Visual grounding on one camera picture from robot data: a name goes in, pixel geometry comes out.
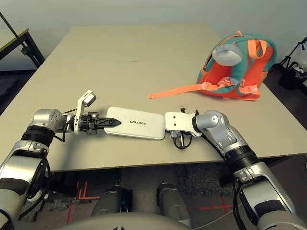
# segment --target white power bank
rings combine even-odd
[[[165,119],[161,114],[110,107],[106,117],[115,118],[121,122],[119,126],[105,128],[108,134],[156,140],[164,138]]]

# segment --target orange strap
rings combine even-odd
[[[239,90],[241,93],[247,94],[246,96],[240,98],[241,100],[254,101],[260,97],[260,90],[257,84],[240,87]]]
[[[201,84],[188,85],[188,86],[180,87],[180,88],[165,91],[165,92],[150,93],[148,97],[150,99],[159,98],[159,97],[168,97],[168,96],[176,95],[176,94],[183,93],[183,92],[191,92],[191,91],[198,91],[198,90],[202,90]]]
[[[188,85],[188,86],[180,87],[180,88],[165,91],[165,92],[150,93],[148,95],[148,97],[150,99],[159,98],[159,97],[168,97],[168,96],[176,95],[176,94],[179,94],[179,93],[198,91],[198,90],[215,91],[215,90],[218,90],[218,89],[226,87],[226,86],[227,85],[224,85],[224,84],[212,85],[210,82],[203,82],[202,84]]]
[[[267,42],[266,41],[259,40],[259,42],[260,42],[260,46],[261,46],[261,49],[262,49],[262,55],[261,56],[257,55],[256,40],[254,40],[254,39],[248,40],[248,54],[253,59],[259,59],[259,58],[263,57],[263,55],[265,54],[265,51],[267,49]]]

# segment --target unitree logo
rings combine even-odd
[[[146,122],[141,122],[141,121],[130,121],[130,123],[134,123],[137,125],[146,125]]]

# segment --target backpack handle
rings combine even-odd
[[[259,40],[260,47],[262,49],[262,55],[258,56],[257,54],[257,42],[255,39],[248,40],[248,54],[253,59],[262,58],[267,49],[267,42],[263,40]]]

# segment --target black cable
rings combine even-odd
[[[215,149],[215,151],[217,151],[220,157],[226,162],[225,157],[221,154],[220,150],[204,134],[202,134],[201,137],[204,138]]]
[[[202,138],[204,138],[216,151],[217,153],[220,155],[220,157],[226,162],[225,157],[221,154],[220,150],[204,135],[201,135]],[[240,217],[240,213],[239,213],[239,209],[238,209],[238,203],[237,203],[237,195],[241,189],[241,184],[239,184],[238,188],[236,189],[236,184],[235,184],[235,180],[233,181],[233,189],[234,189],[234,199],[233,199],[233,203],[232,203],[232,209],[233,209],[233,213],[234,213],[234,217],[236,220],[236,224],[238,225],[240,230],[246,230],[246,227]]]
[[[58,139],[59,141],[62,141],[62,142],[64,143],[64,142],[65,142],[65,134],[66,134],[66,131],[67,131],[67,128],[68,128],[69,124],[72,124],[72,125],[73,125],[73,120],[70,120],[70,121],[68,121],[68,122],[65,124],[65,127],[64,127],[64,130],[63,130],[62,139],[59,138],[58,136],[54,136],[54,138],[56,138],[56,139]]]
[[[63,139],[59,138],[58,136],[54,136],[54,138],[56,138],[56,139],[58,139],[58,140],[63,142]]]
[[[71,110],[68,110],[66,112],[64,112],[64,114],[67,114],[67,113],[70,113],[70,112],[73,112],[73,111],[76,111],[77,109],[71,109]]]
[[[192,138],[193,138],[193,136],[191,135],[190,136],[190,141],[189,141],[188,145],[186,145],[186,146],[178,146],[177,143],[176,143],[176,138],[173,138],[173,142],[174,142],[174,145],[176,146],[177,149],[184,150],[184,149],[186,149],[187,147],[189,147],[191,145]]]
[[[48,192],[48,190],[50,188],[50,184],[51,184],[51,169],[50,169],[50,165],[49,165],[49,162],[48,162],[46,157],[42,157],[42,159],[47,162],[48,181],[47,181],[46,188],[44,189],[44,191],[43,191],[42,195],[39,197],[39,199],[31,207],[29,207],[26,211],[24,211],[22,214],[20,214],[18,220],[20,220],[22,217],[24,217],[29,212],[31,212],[44,199],[45,195],[47,194],[47,192]]]
[[[73,120],[70,120],[66,123],[65,127],[64,127],[64,130],[63,130],[63,136],[62,136],[62,142],[65,142],[65,134],[66,134],[66,130],[69,126],[69,124],[72,124],[73,125]]]
[[[232,206],[233,206],[233,213],[234,213],[234,217],[236,220],[236,224],[238,225],[240,230],[246,230],[246,227],[240,217],[240,213],[239,213],[239,208],[238,208],[238,203],[237,203],[237,195],[241,189],[241,184],[239,184],[238,188],[236,189],[236,184],[235,181],[233,181],[233,189],[234,189],[234,199],[232,202]]]

